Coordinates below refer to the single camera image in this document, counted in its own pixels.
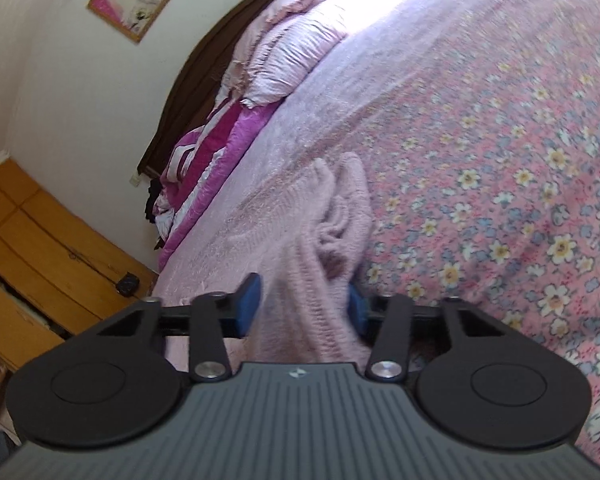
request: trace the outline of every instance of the pillow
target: pillow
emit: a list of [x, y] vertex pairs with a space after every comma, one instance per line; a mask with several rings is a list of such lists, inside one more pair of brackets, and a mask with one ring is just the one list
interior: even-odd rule
[[247, 82], [253, 79], [256, 74], [263, 69], [269, 54], [278, 44], [278, 42], [286, 35], [286, 32], [289, 30], [289, 28], [303, 18], [303, 14], [292, 14], [291, 16], [287, 16], [284, 20], [282, 20], [264, 35], [264, 38], [262, 38], [256, 47], [256, 50], [254, 51], [251, 61], [246, 69]]
[[253, 108], [288, 96], [346, 37], [344, 8], [332, 1], [321, 3], [293, 22], [273, 45], [264, 63], [252, 60], [247, 67], [250, 79], [242, 104]]
[[222, 86], [228, 90], [235, 89], [241, 92], [246, 81], [245, 67], [253, 55], [253, 51], [261, 38], [277, 23], [293, 12], [302, 12], [314, 0], [274, 0], [260, 15], [246, 28], [240, 40], [235, 45], [234, 57], [229, 63]]
[[262, 62], [258, 53], [246, 69], [249, 85], [242, 104], [253, 108], [288, 96], [341, 40], [388, 14], [401, 1], [326, 0], [300, 15], [282, 37], [272, 30], [275, 42], [263, 46], [266, 60]]

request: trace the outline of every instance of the wall outlet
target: wall outlet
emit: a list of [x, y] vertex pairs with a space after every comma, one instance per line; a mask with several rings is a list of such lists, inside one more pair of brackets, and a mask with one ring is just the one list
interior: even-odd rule
[[140, 186], [140, 175], [138, 175], [137, 171], [134, 171], [134, 174], [131, 175], [131, 178], [129, 179], [129, 183], [133, 186], [133, 187], [138, 187]]

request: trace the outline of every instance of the dark brown headboard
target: dark brown headboard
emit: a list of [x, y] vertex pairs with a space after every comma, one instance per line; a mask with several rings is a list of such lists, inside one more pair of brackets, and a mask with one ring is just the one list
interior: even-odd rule
[[138, 164], [138, 173], [159, 176], [180, 137], [205, 123], [235, 44], [272, 1], [241, 1], [200, 41], [171, 89], [158, 131]]

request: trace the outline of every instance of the logo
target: logo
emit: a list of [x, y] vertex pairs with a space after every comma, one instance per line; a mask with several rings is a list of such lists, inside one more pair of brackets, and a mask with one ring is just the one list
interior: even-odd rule
[[307, 372], [306, 370], [302, 370], [302, 368], [296, 368], [295, 370], [291, 370], [289, 372], [289, 375], [292, 376], [294, 379], [302, 379], [305, 375], [308, 375], [309, 372]]

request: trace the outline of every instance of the floral bedspread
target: floral bedspread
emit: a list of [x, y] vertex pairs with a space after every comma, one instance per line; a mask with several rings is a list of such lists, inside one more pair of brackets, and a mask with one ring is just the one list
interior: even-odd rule
[[268, 178], [346, 151], [376, 216], [360, 280], [478, 302], [574, 363], [600, 464], [600, 0], [404, 1], [280, 106], [163, 283]]
[[578, 444], [600, 463], [600, 0], [544, 2], [465, 9], [360, 132], [362, 280], [478, 301], [577, 365], [594, 401]]

